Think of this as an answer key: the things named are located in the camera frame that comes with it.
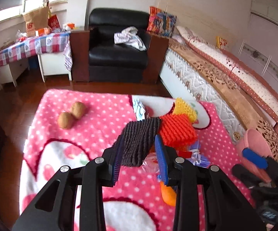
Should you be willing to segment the white side table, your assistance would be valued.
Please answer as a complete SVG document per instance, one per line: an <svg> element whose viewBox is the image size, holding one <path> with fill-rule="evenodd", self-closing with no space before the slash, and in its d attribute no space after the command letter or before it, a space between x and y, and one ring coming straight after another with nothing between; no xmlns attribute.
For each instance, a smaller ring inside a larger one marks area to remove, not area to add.
<svg viewBox="0 0 278 231"><path fill-rule="evenodd" d="M17 79L25 70L38 70L43 82L47 76L67 75L72 81L71 72L65 67L62 52L45 53L28 59L18 60L0 68L0 84L13 83L17 86Z"/></svg>

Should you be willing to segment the left walnut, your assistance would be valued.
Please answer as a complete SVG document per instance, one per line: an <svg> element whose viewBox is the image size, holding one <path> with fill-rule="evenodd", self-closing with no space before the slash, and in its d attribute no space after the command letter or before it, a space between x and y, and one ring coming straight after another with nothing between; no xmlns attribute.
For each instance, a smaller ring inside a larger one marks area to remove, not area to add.
<svg viewBox="0 0 278 231"><path fill-rule="evenodd" d="M57 119L57 124L61 129L71 129L74 122L75 118L70 112L61 112Z"/></svg>

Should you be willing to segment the black foam net sleeve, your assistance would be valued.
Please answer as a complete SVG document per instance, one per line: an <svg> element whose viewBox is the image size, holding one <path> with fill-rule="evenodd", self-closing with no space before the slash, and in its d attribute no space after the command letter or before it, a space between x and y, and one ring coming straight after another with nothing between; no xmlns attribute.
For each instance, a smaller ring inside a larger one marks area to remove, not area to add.
<svg viewBox="0 0 278 231"><path fill-rule="evenodd" d="M122 166L140 167L152 148L162 120L151 117L129 122L122 132L124 149Z"/></svg>

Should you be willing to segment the white red dotted quilt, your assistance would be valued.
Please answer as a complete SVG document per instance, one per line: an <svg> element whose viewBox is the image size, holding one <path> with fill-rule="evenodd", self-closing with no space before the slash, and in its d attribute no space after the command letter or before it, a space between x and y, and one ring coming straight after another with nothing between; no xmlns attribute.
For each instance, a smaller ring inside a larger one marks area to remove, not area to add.
<svg viewBox="0 0 278 231"><path fill-rule="evenodd" d="M229 52L208 44L190 29L178 26L177 30L191 49L227 74L278 124L278 93L259 74Z"/></svg>

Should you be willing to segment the right walnut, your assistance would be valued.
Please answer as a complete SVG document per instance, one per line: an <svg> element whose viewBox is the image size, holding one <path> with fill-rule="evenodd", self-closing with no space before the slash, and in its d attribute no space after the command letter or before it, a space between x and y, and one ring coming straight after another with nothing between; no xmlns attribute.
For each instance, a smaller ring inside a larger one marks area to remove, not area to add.
<svg viewBox="0 0 278 231"><path fill-rule="evenodd" d="M86 106L82 102L75 102L71 107L71 114L76 118L80 119L86 112Z"/></svg>

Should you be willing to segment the colourful patterned cushion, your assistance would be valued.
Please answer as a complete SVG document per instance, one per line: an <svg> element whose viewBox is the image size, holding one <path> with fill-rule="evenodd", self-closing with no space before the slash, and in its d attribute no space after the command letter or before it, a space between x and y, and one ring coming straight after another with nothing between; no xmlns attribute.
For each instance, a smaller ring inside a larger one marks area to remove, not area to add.
<svg viewBox="0 0 278 231"><path fill-rule="evenodd" d="M176 15L165 12L157 7L150 6L147 31L170 38L173 35L176 21Z"/></svg>

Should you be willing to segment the plaid tablecloth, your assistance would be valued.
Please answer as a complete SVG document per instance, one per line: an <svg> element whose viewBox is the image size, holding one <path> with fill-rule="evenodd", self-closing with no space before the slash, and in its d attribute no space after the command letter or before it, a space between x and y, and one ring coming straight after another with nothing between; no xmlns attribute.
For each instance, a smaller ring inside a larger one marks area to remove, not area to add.
<svg viewBox="0 0 278 231"><path fill-rule="evenodd" d="M40 37L29 37L0 51L0 68L32 56L63 52L69 41L70 31L55 32Z"/></svg>

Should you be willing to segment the red gift bag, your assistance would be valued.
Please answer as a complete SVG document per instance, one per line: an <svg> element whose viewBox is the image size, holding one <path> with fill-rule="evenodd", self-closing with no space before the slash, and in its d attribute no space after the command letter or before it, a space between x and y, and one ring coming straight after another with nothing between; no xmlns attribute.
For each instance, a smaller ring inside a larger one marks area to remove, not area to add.
<svg viewBox="0 0 278 231"><path fill-rule="evenodd" d="M58 17L57 15L52 15L49 19L48 19L48 26L54 30L54 29L60 29L60 23L58 21Z"/></svg>

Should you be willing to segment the red foam net sleeve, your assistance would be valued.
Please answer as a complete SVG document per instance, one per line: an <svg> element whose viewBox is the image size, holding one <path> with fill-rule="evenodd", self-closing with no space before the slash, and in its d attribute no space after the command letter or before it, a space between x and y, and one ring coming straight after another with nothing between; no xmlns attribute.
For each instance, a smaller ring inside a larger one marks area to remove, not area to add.
<svg viewBox="0 0 278 231"><path fill-rule="evenodd" d="M186 114L163 115L160 119L158 133L164 145L185 151L198 140L198 135Z"/></svg>

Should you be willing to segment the brown paper shopping bag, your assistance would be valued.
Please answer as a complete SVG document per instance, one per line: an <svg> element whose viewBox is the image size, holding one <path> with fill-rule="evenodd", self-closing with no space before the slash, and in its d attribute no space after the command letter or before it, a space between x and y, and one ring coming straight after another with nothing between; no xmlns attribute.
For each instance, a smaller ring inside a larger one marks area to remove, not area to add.
<svg viewBox="0 0 278 231"><path fill-rule="evenodd" d="M35 36L36 30L46 28L48 26L49 11L49 7L46 6L23 14L23 18L26 23L27 37Z"/></svg>

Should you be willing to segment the brown leaf pattern bedspread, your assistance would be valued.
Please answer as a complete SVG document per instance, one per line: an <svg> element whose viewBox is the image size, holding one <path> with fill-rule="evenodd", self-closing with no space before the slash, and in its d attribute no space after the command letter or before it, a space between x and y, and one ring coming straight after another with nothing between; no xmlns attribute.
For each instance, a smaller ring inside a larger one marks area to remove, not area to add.
<svg viewBox="0 0 278 231"><path fill-rule="evenodd" d="M186 59L188 64L212 85L237 115L245 130L254 128L262 134L269 145L272 157L278 162L278 124L264 109L229 78L227 74L204 57L198 55L187 44L170 40L168 48Z"/></svg>

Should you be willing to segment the white wardrobe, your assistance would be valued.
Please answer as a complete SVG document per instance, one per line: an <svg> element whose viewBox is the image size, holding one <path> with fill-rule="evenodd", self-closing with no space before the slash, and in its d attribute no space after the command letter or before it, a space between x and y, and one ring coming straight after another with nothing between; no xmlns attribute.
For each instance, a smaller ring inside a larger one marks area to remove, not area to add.
<svg viewBox="0 0 278 231"><path fill-rule="evenodd" d="M251 1L247 28L236 54L278 93L277 8Z"/></svg>

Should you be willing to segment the white blue paper wrapper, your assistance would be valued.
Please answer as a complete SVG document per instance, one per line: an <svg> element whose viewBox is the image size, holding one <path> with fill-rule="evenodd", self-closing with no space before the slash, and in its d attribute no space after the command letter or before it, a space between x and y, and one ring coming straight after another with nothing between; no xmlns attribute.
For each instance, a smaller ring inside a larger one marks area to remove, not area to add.
<svg viewBox="0 0 278 231"><path fill-rule="evenodd" d="M146 110L145 110L145 106L140 101L138 96L136 96L136 95L132 96L132 105L133 105L134 114L136 116L136 120L137 121L144 120L146 118L146 116L145 116Z"/></svg>

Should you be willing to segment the yellow foam net sleeve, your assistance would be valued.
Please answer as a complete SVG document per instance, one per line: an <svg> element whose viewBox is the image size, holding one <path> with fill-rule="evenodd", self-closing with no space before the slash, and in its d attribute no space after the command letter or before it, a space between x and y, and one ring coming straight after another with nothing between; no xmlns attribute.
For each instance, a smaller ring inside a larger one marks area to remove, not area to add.
<svg viewBox="0 0 278 231"><path fill-rule="evenodd" d="M182 114L186 115L192 124L198 119L198 113L196 110L182 98L177 98L174 102L173 115Z"/></svg>

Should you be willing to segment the yellow red small pillow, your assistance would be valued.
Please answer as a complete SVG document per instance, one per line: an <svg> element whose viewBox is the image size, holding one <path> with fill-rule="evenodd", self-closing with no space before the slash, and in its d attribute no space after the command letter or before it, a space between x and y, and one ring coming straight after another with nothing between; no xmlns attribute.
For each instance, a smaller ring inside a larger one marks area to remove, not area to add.
<svg viewBox="0 0 278 231"><path fill-rule="evenodd" d="M222 37L217 36L216 37L216 46L219 49L228 50L228 41Z"/></svg>

